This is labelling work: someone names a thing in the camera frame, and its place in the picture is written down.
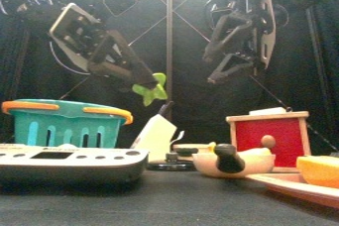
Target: plastic basket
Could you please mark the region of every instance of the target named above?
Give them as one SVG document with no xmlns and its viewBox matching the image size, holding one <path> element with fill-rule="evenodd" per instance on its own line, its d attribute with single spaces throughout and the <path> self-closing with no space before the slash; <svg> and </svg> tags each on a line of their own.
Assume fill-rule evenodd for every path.
<svg viewBox="0 0 339 226">
<path fill-rule="evenodd" d="M 125 110 L 61 100 L 6 101 L 2 112 L 14 116 L 14 142 L 29 146 L 114 148 L 118 128 L 132 122 Z"/>
</svg>

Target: black backdrop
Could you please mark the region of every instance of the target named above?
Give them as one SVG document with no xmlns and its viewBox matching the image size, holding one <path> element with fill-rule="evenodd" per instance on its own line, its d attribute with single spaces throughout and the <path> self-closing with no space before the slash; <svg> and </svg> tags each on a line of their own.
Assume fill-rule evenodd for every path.
<svg viewBox="0 0 339 226">
<path fill-rule="evenodd" d="M 92 0 L 53 0 L 74 2 L 84 9 Z M 210 85 L 206 77 L 216 63 L 201 61 L 210 37 L 204 20 L 208 0 L 172 0 L 172 38 L 166 38 L 168 0 L 141 0 L 121 16 L 110 17 L 109 28 L 125 36 L 138 56 L 154 72 L 168 72 L 166 47 L 172 47 L 172 122 L 185 130 L 184 143 L 224 143 L 229 141 L 226 116 L 245 115 L 250 110 L 280 106 L 249 77 L 224 85 Z M 276 32 L 276 46 L 264 77 L 257 80 L 269 92 L 292 107 L 309 112 L 308 123 L 336 147 L 337 142 L 337 0 L 322 1 L 310 13 L 293 14 L 289 23 Z M 308 20 L 314 21 L 314 28 Z M 134 122 L 121 127 L 120 147 L 128 147 L 146 120 L 164 102 L 144 107 L 138 95 L 121 93 L 116 81 L 86 77 L 65 70 L 56 62 L 48 37 L 38 37 L 25 25 L 0 14 L 0 78 L 1 101 L 17 98 L 58 99 L 85 79 L 65 99 L 110 105 L 132 112 Z M 317 52 L 312 40 L 317 39 Z M 56 49 L 58 58 L 69 64 Z M 13 132 L 11 117 L 1 115 L 1 139 Z M 324 139 L 308 133 L 313 154 L 329 151 Z"/>
</svg>

